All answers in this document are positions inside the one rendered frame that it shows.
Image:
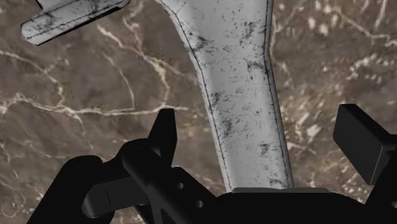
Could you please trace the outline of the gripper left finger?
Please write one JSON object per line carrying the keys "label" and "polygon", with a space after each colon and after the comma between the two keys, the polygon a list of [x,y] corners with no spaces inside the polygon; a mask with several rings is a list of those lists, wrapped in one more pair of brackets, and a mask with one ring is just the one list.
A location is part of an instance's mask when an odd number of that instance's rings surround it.
{"label": "gripper left finger", "polygon": [[85,155],[68,160],[27,224],[110,224],[134,207],[146,224],[210,224],[216,197],[181,167],[171,108],[161,109],[146,138],[128,141],[103,162]]}

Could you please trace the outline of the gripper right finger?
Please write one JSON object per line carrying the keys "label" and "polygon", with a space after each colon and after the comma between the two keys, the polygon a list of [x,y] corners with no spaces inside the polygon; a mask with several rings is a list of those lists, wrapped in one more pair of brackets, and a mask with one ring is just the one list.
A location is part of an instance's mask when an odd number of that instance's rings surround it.
{"label": "gripper right finger", "polygon": [[397,224],[397,134],[390,134],[356,104],[338,107],[333,140],[366,184],[361,209],[373,224]]}

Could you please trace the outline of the scuffed white metal flat piece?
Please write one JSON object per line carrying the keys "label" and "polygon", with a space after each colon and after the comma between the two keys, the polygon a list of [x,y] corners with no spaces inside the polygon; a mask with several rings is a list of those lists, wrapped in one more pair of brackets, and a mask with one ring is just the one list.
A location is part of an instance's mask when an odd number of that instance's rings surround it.
{"label": "scuffed white metal flat piece", "polygon": [[35,0],[40,12],[20,26],[22,37],[39,46],[124,8],[130,0]]}

